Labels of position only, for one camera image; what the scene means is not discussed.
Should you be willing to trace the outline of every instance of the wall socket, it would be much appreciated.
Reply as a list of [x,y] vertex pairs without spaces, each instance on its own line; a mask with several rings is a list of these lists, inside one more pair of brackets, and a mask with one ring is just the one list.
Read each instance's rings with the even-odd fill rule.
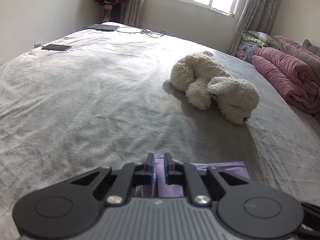
[[38,43],[35,44],[35,48],[41,47],[41,45],[42,45],[41,42],[38,42]]

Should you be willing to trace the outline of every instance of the stuffed dog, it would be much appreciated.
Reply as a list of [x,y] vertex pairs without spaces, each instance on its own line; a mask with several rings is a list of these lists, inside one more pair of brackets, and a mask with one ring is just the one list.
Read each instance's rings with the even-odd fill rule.
[[247,122],[260,100],[251,82],[233,78],[208,51],[180,59],[171,70],[170,83],[199,110],[208,109],[215,95],[223,116],[234,125]]
[[233,77],[212,78],[208,91],[217,98],[221,113],[233,125],[246,123],[260,101],[259,91],[251,82]]

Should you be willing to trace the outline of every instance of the gray curtain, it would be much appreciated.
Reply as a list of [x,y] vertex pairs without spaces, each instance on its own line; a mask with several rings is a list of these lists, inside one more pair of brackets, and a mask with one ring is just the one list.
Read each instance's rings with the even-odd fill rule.
[[229,54],[236,54],[243,30],[270,34],[278,2],[279,0],[247,0],[228,48]]
[[140,27],[145,0],[129,0],[126,6],[124,24]]

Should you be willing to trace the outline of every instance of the pink blanket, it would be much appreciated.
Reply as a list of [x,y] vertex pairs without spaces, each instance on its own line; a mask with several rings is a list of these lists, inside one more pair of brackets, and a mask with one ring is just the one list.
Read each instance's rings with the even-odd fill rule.
[[252,64],[287,103],[308,114],[320,111],[320,80],[307,64],[273,48],[260,56],[253,56]]

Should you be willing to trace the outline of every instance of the pillow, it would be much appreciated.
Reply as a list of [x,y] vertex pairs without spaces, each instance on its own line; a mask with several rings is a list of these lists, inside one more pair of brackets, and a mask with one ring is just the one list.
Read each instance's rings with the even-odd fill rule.
[[320,47],[313,45],[309,40],[305,40],[302,44],[302,47],[305,49],[311,51],[313,54],[316,54],[318,57],[320,57]]
[[320,57],[305,49],[298,43],[282,36],[275,36],[280,45],[280,50],[307,63],[320,79]]
[[266,44],[264,41],[259,40],[258,38],[252,36],[252,35],[249,34],[246,30],[243,30],[243,31],[241,32],[241,36],[242,36],[242,39],[243,39],[244,41],[254,42],[254,43],[256,43],[260,48],[269,47],[269,45]]
[[255,31],[247,31],[247,32],[250,33],[252,36],[258,38],[259,40],[262,40],[266,44],[269,44],[270,47],[280,50],[279,44],[270,35],[261,33],[261,32],[255,32]]

